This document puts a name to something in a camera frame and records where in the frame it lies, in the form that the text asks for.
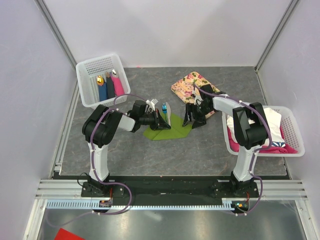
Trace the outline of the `green paper napkin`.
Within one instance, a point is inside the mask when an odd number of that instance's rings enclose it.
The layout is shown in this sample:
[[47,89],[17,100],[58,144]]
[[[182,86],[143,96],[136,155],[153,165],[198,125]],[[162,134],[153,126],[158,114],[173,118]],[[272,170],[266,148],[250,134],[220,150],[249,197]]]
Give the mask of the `green paper napkin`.
[[183,126],[183,119],[174,113],[171,114],[170,120],[171,129],[151,130],[150,127],[148,127],[143,135],[151,141],[173,140],[186,138],[192,130],[191,124]]

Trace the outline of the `silver table knife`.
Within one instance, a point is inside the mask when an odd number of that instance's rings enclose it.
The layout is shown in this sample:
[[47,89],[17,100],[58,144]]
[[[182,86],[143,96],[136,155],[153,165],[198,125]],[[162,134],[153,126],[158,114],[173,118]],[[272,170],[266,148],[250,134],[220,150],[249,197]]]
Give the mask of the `silver table knife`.
[[166,112],[167,112],[167,123],[168,125],[171,126],[171,107],[168,102],[166,102],[165,104],[166,104]]

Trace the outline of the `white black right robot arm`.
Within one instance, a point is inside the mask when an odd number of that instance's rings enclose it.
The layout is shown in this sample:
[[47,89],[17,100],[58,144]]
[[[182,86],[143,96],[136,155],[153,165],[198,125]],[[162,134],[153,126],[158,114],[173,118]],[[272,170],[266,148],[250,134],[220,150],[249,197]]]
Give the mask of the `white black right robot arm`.
[[193,86],[192,103],[185,106],[183,126],[192,123],[192,128],[204,126],[206,115],[212,111],[222,112],[233,118],[234,136],[239,145],[236,165],[228,181],[215,181],[214,194],[218,198],[258,198],[262,186],[256,181],[254,166],[259,151],[266,140],[271,140],[271,131],[261,103],[245,103],[224,92],[214,92],[210,84]]

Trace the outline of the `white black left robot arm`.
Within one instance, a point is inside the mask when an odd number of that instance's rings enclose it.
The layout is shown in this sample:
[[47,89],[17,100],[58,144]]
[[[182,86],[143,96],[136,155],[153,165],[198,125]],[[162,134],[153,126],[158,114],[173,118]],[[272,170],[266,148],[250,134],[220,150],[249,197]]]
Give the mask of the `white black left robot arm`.
[[90,150],[90,171],[82,185],[82,197],[104,197],[110,192],[109,144],[117,130],[135,133],[141,126],[149,126],[153,131],[171,129],[169,121],[150,101],[136,100],[127,113],[101,104],[93,111],[82,127]]

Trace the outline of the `blue metallic fork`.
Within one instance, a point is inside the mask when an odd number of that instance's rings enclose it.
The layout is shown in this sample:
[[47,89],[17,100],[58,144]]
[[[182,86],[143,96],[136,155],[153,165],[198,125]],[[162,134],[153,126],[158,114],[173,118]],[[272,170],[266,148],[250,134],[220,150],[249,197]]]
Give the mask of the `blue metallic fork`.
[[164,115],[164,120],[168,123],[168,113],[167,113],[167,104],[166,103],[162,104],[162,112]]

